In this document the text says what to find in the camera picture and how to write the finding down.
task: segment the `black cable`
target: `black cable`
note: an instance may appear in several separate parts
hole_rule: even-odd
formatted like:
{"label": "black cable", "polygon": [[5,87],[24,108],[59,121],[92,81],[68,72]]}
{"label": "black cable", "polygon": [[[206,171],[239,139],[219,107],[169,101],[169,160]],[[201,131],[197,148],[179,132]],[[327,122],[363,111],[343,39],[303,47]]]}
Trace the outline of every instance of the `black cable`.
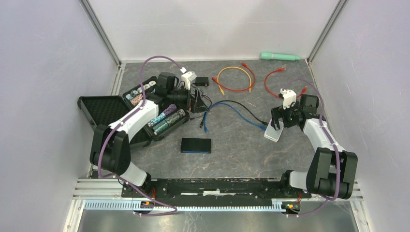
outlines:
{"label": "black cable", "polygon": [[291,209],[291,208],[289,208],[289,210],[291,210],[292,212],[297,213],[297,214],[298,214],[298,213],[299,213],[299,211],[300,211],[300,210],[296,211],[296,210]]}
{"label": "black cable", "polygon": [[[244,107],[245,110],[247,110],[247,111],[250,113],[250,115],[252,115],[252,116],[253,116],[256,120],[258,120],[260,123],[264,124],[265,126],[268,125],[267,122],[264,122],[264,121],[260,120],[257,116],[255,116],[255,115],[252,113],[252,111],[250,111],[250,109],[248,109],[246,106],[244,106],[243,104],[241,104],[241,103],[239,103],[239,102],[237,102],[237,101],[233,101],[233,100],[221,100],[221,101],[216,102],[216,103],[226,102],[226,101],[227,101],[227,102],[233,102],[233,103],[239,104],[240,106]],[[205,114],[204,114],[203,119],[202,119],[202,122],[201,122],[202,125],[204,124],[204,118],[205,118]]]}
{"label": "black cable", "polygon": [[178,85],[179,85],[179,78],[178,78],[178,77],[176,77],[176,80],[177,80],[177,82],[176,82],[176,87],[178,88]]}
{"label": "black cable", "polygon": [[185,87],[185,81],[179,81],[179,83],[176,86],[176,90],[180,90],[182,87]]}
{"label": "black cable", "polygon": [[120,185],[122,185],[123,187],[126,187],[126,186],[124,185],[124,183],[121,183],[121,182],[119,181],[119,179],[117,179],[117,181],[118,181],[118,183],[119,183]]}
{"label": "black cable", "polygon": [[[207,99],[211,103],[209,106],[205,105],[208,108],[207,112],[209,112],[209,107],[212,106],[212,100],[207,95],[204,95],[204,91],[202,89],[199,88],[199,91],[202,92],[202,97]],[[194,120],[196,118],[203,117],[204,115],[205,115],[205,113],[203,113],[201,116],[198,116],[198,117],[192,117],[192,118],[190,118],[190,120]]]}

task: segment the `cable connector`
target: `cable connector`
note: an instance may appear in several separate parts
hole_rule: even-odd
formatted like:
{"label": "cable connector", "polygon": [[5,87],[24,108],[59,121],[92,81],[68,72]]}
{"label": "cable connector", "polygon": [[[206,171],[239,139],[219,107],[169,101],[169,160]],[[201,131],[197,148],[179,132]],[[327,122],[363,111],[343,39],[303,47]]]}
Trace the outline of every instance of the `cable connector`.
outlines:
{"label": "cable connector", "polygon": [[188,71],[181,75],[181,81],[185,82],[185,89],[190,90],[191,84],[196,78],[196,74],[192,71]]}
{"label": "cable connector", "polygon": [[244,62],[241,63],[242,66],[244,66],[245,68],[249,69],[248,65],[245,64]]}
{"label": "cable connector", "polygon": [[[217,79],[213,76],[212,77],[212,81],[214,81],[215,83],[217,83],[218,84],[218,81],[217,81]],[[223,91],[223,89],[218,85],[218,87],[219,87],[219,90],[220,90],[220,92],[222,93],[222,95],[225,95],[225,91]]]}
{"label": "cable connector", "polygon": [[258,125],[258,127],[261,129],[261,130],[266,130],[266,127],[264,127],[264,126],[262,126],[262,125]]}
{"label": "cable connector", "polygon": [[307,90],[307,86],[305,86],[304,88],[303,88],[303,90],[302,90],[302,92],[301,92],[301,94],[304,94],[305,92],[306,92],[306,90]]}

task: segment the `aluminum frame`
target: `aluminum frame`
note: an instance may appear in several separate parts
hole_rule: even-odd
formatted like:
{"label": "aluminum frame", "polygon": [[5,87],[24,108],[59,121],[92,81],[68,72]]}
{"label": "aluminum frame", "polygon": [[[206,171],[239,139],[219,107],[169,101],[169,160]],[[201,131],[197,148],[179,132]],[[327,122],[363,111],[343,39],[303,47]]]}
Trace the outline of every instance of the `aluminum frame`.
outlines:
{"label": "aluminum frame", "polygon": [[[146,198],[123,198],[121,197],[123,186],[116,179],[78,179],[74,190],[73,200],[67,216],[64,232],[76,232],[79,229],[81,216],[84,209],[92,210],[126,210],[130,207],[129,204],[140,203],[147,201]],[[267,208],[261,207],[233,207],[233,208],[217,208],[217,207],[183,207],[182,211],[240,211],[240,212],[261,212],[272,211],[278,212],[275,205],[282,202],[294,202],[297,199],[272,199],[272,206]],[[323,202],[324,198],[319,195],[313,195],[310,199],[302,199],[303,202],[316,201]],[[365,202],[360,191],[359,183],[355,181],[353,186],[352,196],[347,199],[336,199],[336,201],[349,201],[353,210],[354,219],[356,221],[359,232],[370,232],[369,220],[366,217]],[[159,207],[159,210],[166,210],[165,207]]]}
{"label": "aluminum frame", "polygon": [[348,0],[339,0],[339,2],[337,2],[335,9],[333,10],[332,14],[330,15],[330,18],[327,20],[327,23],[324,26],[323,31],[321,32],[318,40],[316,41],[315,45],[313,46],[312,51],[310,52],[309,57],[307,58],[307,61],[309,63],[311,63],[314,60],[314,58],[316,57],[320,47],[322,46],[324,40],[326,39],[326,37],[329,34],[330,30],[332,29],[333,25],[335,24],[337,18],[340,15],[340,12],[345,7],[347,1]]}
{"label": "aluminum frame", "polygon": [[108,53],[110,54],[111,58],[113,61],[117,64],[118,67],[121,65],[121,60],[117,53],[115,52],[115,49],[113,45],[111,44],[110,40],[108,39],[107,34],[105,33],[100,21],[97,18],[97,15],[95,14],[94,10],[92,9],[91,4],[89,3],[88,0],[79,0],[81,5],[84,8],[84,11],[87,13],[92,25],[94,26],[97,34],[102,40],[102,43],[104,46],[107,48]]}
{"label": "aluminum frame", "polygon": [[[118,95],[119,94],[119,88],[121,87],[122,76],[124,75],[126,65],[127,65],[126,63],[123,63],[119,66],[119,69],[117,70],[116,76],[113,80],[110,95]],[[87,174],[87,177],[90,177],[92,171],[97,170],[97,166],[90,163],[88,170],[89,170],[89,172]]]}

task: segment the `gray marble surface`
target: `gray marble surface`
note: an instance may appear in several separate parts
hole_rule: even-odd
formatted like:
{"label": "gray marble surface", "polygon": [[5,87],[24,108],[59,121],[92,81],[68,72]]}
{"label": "gray marble surface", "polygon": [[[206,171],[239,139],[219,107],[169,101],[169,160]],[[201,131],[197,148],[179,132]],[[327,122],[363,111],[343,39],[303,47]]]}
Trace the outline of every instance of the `gray marble surface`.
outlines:
{"label": "gray marble surface", "polygon": [[[225,91],[222,95],[216,83],[202,87],[205,95],[213,102],[234,100],[248,107],[261,120],[270,120],[270,109],[281,104],[281,100],[270,95],[264,88],[264,78],[272,70],[285,67],[283,72],[271,75],[268,87],[278,93],[293,79],[301,78],[313,82],[305,61],[247,60],[247,65],[256,74],[252,92]],[[227,66],[241,67],[241,61],[196,61],[181,62],[187,70],[198,76],[216,76]],[[139,83],[141,63],[125,66],[120,94]],[[144,67],[143,78],[148,79],[160,72],[180,74],[170,62],[151,62]],[[220,82],[231,88],[246,88],[249,78],[240,70],[226,70]],[[293,83],[289,87],[299,93],[306,84]],[[308,88],[308,94],[315,94]],[[232,103],[246,118],[257,122],[239,105]],[[199,128],[201,118],[191,120],[158,142],[145,148],[132,150],[132,162],[150,173],[153,178],[205,178],[205,177],[279,177],[287,169],[307,171],[314,155],[308,138],[298,127],[285,129],[275,143],[264,138],[264,131],[245,122],[232,109],[218,105],[211,109],[207,118],[208,133]],[[211,154],[187,154],[180,152],[181,138],[211,138]]]}

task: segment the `green cylindrical object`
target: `green cylindrical object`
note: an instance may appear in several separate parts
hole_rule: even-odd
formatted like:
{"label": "green cylindrical object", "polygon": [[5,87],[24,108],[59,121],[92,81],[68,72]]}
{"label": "green cylindrical object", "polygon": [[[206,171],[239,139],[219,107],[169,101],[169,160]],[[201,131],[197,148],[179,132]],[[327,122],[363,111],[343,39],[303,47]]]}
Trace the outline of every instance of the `green cylindrical object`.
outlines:
{"label": "green cylindrical object", "polygon": [[164,121],[158,123],[152,129],[154,130],[154,134],[156,135],[156,134],[159,134],[159,133],[163,132],[168,127],[169,127],[169,124],[164,120]]}
{"label": "green cylindrical object", "polygon": [[261,52],[261,59],[280,59],[280,60],[290,60],[290,61],[295,61],[295,60],[300,60],[300,57],[295,56],[295,55],[286,55],[286,54],[276,54],[276,53],[271,53],[271,52]]}

